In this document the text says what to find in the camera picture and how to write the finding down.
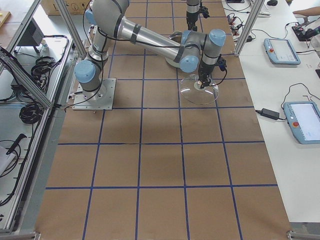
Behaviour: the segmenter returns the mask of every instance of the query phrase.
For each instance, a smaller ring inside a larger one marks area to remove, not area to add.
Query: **tablet screen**
[[[274,53],[276,58],[279,61],[286,61],[286,62],[295,62],[297,58],[292,51],[288,41],[286,40],[277,40],[277,39],[270,39],[270,43],[272,48],[274,49]]]
[[[306,141],[320,140],[320,116],[311,103],[290,104]]]

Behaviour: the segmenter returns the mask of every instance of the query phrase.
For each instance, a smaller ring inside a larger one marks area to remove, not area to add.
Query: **robotic arm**
[[[90,3],[90,10],[86,11],[87,19],[98,28],[87,57],[75,68],[75,76],[87,97],[93,93],[96,95],[98,90],[95,98],[99,98],[105,91],[100,89],[99,75],[108,59],[108,47],[112,39],[129,40],[132,44],[179,63],[185,73],[192,73],[198,67],[199,88],[210,85],[214,67],[217,63],[225,65],[220,54],[226,39],[224,31],[214,29],[205,34],[187,30],[182,34],[181,43],[178,43],[128,20],[124,15],[128,6],[128,0],[94,0]]]

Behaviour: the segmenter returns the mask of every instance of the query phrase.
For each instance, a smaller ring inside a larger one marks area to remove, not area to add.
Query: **transparent lid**
[[[200,86],[199,76],[191,74],[179,82],[179,91],[186,100],[196,105],[207,105],[218,98],[218,86],[206,86],[204,88],[200,88]]]

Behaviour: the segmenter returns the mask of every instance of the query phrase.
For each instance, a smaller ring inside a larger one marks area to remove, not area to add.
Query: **blue joint cap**
[[[213,29],[209,33],[209,38],[215,45],[222,47],[225,45],[226,33],[221,29]]]
[[[186,43],[187,38],[188,38],[188,36],[189,36],[190,33],[191,33],[190,30],[185,30],[185,31],[182,33],[181,44],[185,44],[185,43]]]
[[[185,56],[180,60],[180,69],[185,73],[192,73],[197,69],[199,58],[196,56]]]
[[[80,83],[86,84],[90,82],[96,74],[95,65],[89,60],[83,60],[75,66],[74,74]]]
[[[89,23],[97,25],[96,20],[94,18],[94,13],[91,10],[88,9],[85,11],[85,17],[89,21]]]

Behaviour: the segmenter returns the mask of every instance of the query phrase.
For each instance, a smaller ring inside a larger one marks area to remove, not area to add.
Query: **white table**
[[[240,4],[231,6],[243,8]],[[268,8],[271,17],[258,18],[253,28],[283,38],[285,25],[296,21],[292,10],[285,0],[278,0],[277,6]],[[248,17],[245,13],[235,12],[235,15],[242,20]],[[309,50],[305,42],[298,41],[291,26],[287,26],[287,39],[290,39],[295,50]],[[320,97],[320,79],[315,72],[320,59],[315,52],[299,55],[301,64],[298,66],[277,66],[270,62],[263,46],[264,39],[269,37],[261,31],[254,31],[254,34],[256,39],[245,44],[239,58],[255,109],[274,110],[284,117],[281,103],[289,86],[295,83],[304,83],[312,94]],[[302,85],[293,86],[286,102],[308,101],[303,95],[308,95],[308,92]],[[320,100],[314,101],[320,106]],[[320,144],[299,144],[286,121],[274,121],[262,116],[258,117],[258,121],[289,221],[319,223]]]

